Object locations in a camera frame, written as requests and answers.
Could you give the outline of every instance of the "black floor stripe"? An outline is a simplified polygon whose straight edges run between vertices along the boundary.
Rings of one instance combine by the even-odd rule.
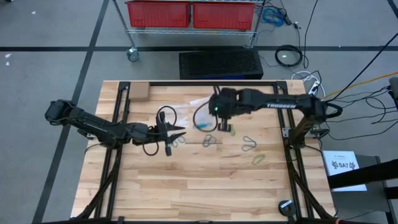
[[[93,56],[94,47],[98,39],[98,35],[100,34],[101,26],[104,20],[106,9],[108,8],[109,0],[104,0],[102,3],[101,10],[99,12],[99,16],[97,22],[95,24],[93,35],[91,36],[90,46],[88,47],[88,51],[86,53],[85,61],[83,62],[83,66],[80,70],[80,75],[75,87],[75,91],[72,96],[72,103],[78,103],[81,90],[83,88],[83,84],[85,82],[85,78],[87,75],[88,67],[90,66],[91,58]],[[50,165],[50,170],[47,174],[47,178],[44,183],[44,188],[42,194],[40,196],[39,203],[37,204],[36,212],[33,217],[32,223],[41,223],[43,220],[43,216],[45,213],[45,209],[47,207],[47,203],[49,202],[50,194],[52,191],[52,187],[55,182],[55,177],[57,176],[58,168],[61,162],[63,150],[65,148],[68,135],[69,135],[70,126],[64,126],[62,128],[62,132],[60,135],[60,139],[58,140],[57,148],[55,149],[55,153]]]
[[[279,46],[257,46],[256,50],[275,51]],[[365,52],[379,51],[382,46],[308,46],[315,52]],[[0,47],[0,52],[87,52],[90,47]],[[93,47],[93,52],[125,52],[130,47]],[[186,47],[138,47],[139,52],[184,52],[201,50],[239,50],[242,46],[186,46]],[[385,51],[398,51],[398,46],[388,46]]]
[[[0,52],[86,52],[89,47],[0,47]]]
[[[394,0],[387,0],[388,4],[390,5],[392,11],[396,15],[396,18],[398,19],[398,8],[394,2]]]

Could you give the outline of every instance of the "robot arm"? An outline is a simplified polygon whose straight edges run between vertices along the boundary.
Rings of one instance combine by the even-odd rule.
[[[164,141],[168,156],[171,156],[169,144],[185,134],[178,133],[168,136],[167,131],[184,128],[166,123],[164,112],[160,112],[156,117],[157,125],[154,127],[148,127],[143,123],[112,123],[89,114],[66,100],[52,101],[45,113],[45,119],[52,125],[70,124],[78,128],[78,132],[84,137],[93,134],[102,145],[111,149],[117,149],[130,141],[136,146]]]
[[[329,106],[336,111],[326,114]],[[337,117],[343,112],[341,107],[320,101],[311,95],[265,94],[249,88],[242,90],[223,88],[218,94],[213,94],[209,100],[209,113],[222,119],[222,123],[218,125],[220,131],[231,131],[231,125],[227,124],[227,120],[233,116],[250,114],[263,108],[296,109],[304,114],[301,122],[289,133],[291,144],[303,143],[304,136],[314,125],[322,124],[327,118]]]

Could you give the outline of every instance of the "red bin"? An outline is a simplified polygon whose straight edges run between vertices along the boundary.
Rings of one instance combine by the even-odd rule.
[[[189,3],[175,1],[129,1],[132,27],[188,27]]]
[[[195,2],[194,28],[250,30],[254,7],[252,3]]]

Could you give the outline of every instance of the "plastic bag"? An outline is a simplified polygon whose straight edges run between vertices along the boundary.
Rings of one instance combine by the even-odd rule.
[[[201,98],[199,100],[193,100],[190,102],[191,106],[198,108],[202,104],[209,101],[210,97]],[[206,129],[207,127],[214,126],[215,119],[209,114],[208,106],[202,106],[195,115],[195,122],[200,129]]]

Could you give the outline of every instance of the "wooden table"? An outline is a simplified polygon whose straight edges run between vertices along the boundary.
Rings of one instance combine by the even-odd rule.
[[[118,83],[103,83],[97,116],[111,121]],[[288,80],[287,84],[290,94],[305,92],[301,81]],[[234,86],[237,89],[243,87],[250,86]],[[250,88],[273,93],[269,86]],[[161,106],[175,107],[177,124],[187,127],[186,142],[173,147],[171,157],[165,155],[163,143],[159,144],[159,153],[153,157],[145,155],[142,147],[132,144],[123,147],[113,219],[124,216],[126,220],[287,220],[277,209],[281,200],[292,198],[277,110],[260,110],[233,117],[229,123],[234,125],[236,135],[212,132],[216,144],[203,147],[206,133],[193,128],[192,115],[197,106],[190,102],[212,93],[211,86],[152,86],[150,101],[131,102],[128,122],[149,125],[155,125],[155,115]],[[294,118],[298,124],[301,112],[295,110]],[[242,151],[243,136],[255,140],[257,147],[248,152]],[[307,141],[307,144],[318,147],[314,140]],[[146,146],[146,149],[152,152],[155,144]],[[253,158],[260,154],[265,155],[265,159],[253,165]],[[86,153],[73,217],[84,209],[98,190],[104,155],[105,148],[101,146],[92,147]],[[333,215],[335,209],[320,153],[304,148],[302,158],[309,189]],[[297,188],[305,216],[303,195]],[[104,196],[104,201],[108,201],[108,194]]]

